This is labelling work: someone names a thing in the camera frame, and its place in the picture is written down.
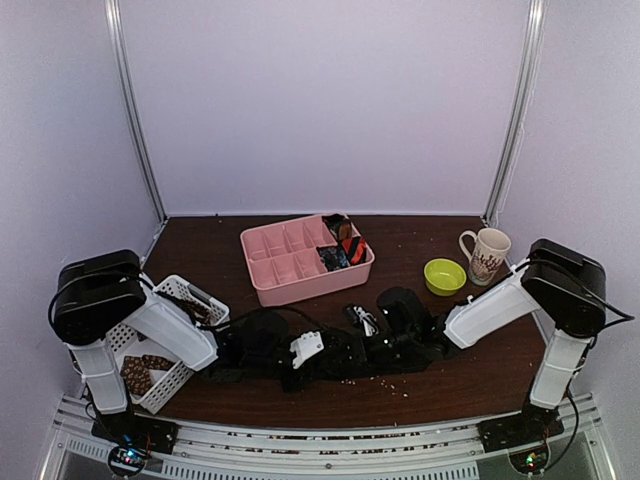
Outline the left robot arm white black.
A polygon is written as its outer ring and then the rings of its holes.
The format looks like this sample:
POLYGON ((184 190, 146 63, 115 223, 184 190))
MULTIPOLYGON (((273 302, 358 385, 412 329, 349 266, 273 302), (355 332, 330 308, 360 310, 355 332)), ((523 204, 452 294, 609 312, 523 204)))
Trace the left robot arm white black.
POLYGON ((107 335, 125 325, 195 372, 219 369, 287 378, 345 345, 347 332, 321 323, 293 338, 284 319, 261 324, 269 310, 212 323, 213 297, 179 298, 153 284, 139 257, 124 249, 64 266, 47 310, 48 322, 73 354, 89 389, 96 420, 123 444, 137 442, 144 424, 132 410, 134 392, 119 370, 107 335))

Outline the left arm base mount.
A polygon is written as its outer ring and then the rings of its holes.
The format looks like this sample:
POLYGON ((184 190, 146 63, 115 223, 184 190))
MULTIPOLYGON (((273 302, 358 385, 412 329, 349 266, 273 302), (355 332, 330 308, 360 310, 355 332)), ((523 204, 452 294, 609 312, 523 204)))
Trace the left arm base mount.
POLYGON ((107 415, 94 421, 93 436, 144 452, 171 454, 179 426, 137 415, 107 415))

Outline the black necktie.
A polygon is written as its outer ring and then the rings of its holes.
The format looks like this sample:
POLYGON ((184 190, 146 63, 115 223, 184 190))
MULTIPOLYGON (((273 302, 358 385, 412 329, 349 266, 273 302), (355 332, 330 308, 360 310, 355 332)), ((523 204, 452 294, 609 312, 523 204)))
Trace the black necktie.
POLYGON ((438 348, 401 348, 367 358, 363 351, 323 350, 298 369, 285 369, 280 376, 282 390, 295 393, 304 390, 314 381, 343 381, 385 375, 418 373, 435 361, 444 359, 438 348))

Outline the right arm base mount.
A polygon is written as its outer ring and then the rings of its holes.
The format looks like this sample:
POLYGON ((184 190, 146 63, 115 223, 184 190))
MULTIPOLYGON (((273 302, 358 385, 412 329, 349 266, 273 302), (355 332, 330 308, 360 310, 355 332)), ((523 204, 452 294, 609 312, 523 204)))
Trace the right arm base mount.
POLYGON ((540 443, 565 429, 556 411, 525 413, 484 420, 477 425, 486 453, 540 443))

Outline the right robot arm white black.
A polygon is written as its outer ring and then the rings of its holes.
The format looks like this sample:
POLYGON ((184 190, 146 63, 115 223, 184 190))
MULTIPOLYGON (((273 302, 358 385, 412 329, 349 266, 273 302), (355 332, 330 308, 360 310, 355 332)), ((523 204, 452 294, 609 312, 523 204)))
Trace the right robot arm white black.
POLYGON ((528 256, 500 282, 478 296, 432 316, 411 289, 393 287, 377 307, 389 330, 364 341, 367 360, 396 372, 422 371, 533 312, 554 323, 542 362, 528 392, 526 409, 513 419, 519 440, 535 440, 551 424, 589 346, 606 328, 606 273, 598 261, 548 239, 535 241, 528 256))

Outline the white perforated plastic basket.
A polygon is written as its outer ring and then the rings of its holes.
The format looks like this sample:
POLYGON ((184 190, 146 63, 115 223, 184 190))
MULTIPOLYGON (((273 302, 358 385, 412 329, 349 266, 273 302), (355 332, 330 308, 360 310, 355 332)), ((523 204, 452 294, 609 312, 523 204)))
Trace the white perforated plastic basket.
POLYGON ((126 355, 159 355, 175 362, 167 372, 152 371, 155 384, 144 396, 132 393, 131 401, 152 414, 158 413, 191 376, 217 359, 217 343, 209 331, 194 326, 188 315, 167 296, 191 300, 209 311, 209 325, 229 320, 229 308, 178 275, 170 275, 152 290, 149 301, 131 319, 106 334, 117 366, 126 355))

